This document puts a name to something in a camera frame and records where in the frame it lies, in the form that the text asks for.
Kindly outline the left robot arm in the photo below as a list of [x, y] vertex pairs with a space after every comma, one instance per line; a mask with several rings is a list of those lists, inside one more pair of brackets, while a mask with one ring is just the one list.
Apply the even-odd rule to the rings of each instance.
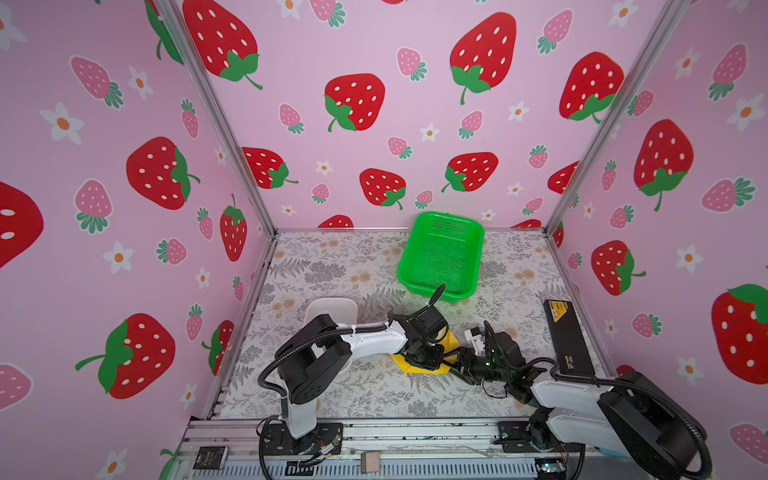
[[278, 349], [257, 383], [279, 396], [279, 419], [298, 440], [316, 430], [316, 400], [346, 365], [395, 355], [410, 366], [435, 371], [442, 365], [441, 341], [448, 332], [448, 322], [434, 306], [413, 314], [390, 312], [383, 322], [357, 325], [339, 324], [322, 313]]

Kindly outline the white rectangular tray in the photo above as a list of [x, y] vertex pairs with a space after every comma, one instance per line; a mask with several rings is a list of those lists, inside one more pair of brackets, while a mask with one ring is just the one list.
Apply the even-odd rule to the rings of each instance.
[[328, 297], [312, 301], [307, 307], [303, 334], [309, 336], [341, 330], [343, 335], [349, 335], [357, 324], [358, 306], [349, 298]]

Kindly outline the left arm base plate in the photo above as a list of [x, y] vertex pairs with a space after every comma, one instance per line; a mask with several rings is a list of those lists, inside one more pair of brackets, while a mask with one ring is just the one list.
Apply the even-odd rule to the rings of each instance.
[[261, 430], [260, 448], [267, 456], [313, 456], [341, 452], [344, 425], [321, 422], [308, 434], [294, 438], [285, 422], [272, 422]]

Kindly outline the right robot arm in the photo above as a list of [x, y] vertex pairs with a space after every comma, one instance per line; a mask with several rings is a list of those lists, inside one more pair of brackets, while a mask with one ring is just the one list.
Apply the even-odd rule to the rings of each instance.
[[645, 376], [561, 373], [552, 358], [525, 360], [518, 344], [491, 326], [469, 332], [482, 347], [458, 347], [443, 363], [475, 386], [499, 382], [506, 397], [534, 407], [513, 441], [547, 452], [565, 444], [632, 459], [655, 479], [707, 479], [713, 460], [704, 427]]

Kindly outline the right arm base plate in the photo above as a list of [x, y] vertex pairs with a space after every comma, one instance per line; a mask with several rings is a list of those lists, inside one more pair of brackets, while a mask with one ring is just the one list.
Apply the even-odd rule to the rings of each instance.
[[501, 421], [497, 424], [498, 435], [493, 445], [498, 445], [505, 453], [571, 453], [578, 452], [576, 443], [563, 443], [557, 440], [542, 423], [530, 425], [528, 420]]

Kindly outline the green plastic basket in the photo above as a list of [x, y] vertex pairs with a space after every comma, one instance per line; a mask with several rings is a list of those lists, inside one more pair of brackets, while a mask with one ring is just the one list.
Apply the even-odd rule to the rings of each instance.
[[438, 212], [414, 222], [397, 276], [411, 293], [430, 297], [440, 286], [441, 299], [458, 303], [474, 295], [485, 240], [483, 226], [471, 219]]

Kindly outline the yellow paper napkin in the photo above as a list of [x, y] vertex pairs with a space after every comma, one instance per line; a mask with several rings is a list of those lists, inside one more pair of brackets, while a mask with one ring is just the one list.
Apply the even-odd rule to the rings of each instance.
[[[440, 344], [444, 347], [445, 354], [449, 354], [460, 347], [458, 340], [450, 331], [448, 331], [447, 336], [440, 341]], [[449, 367], [446, 365], [442, 365], [437, 370], [430, 371], [408, 364], [401, 355], [392, 355], [391, 358], [406, 374], [445, 375], [450, 372]]]

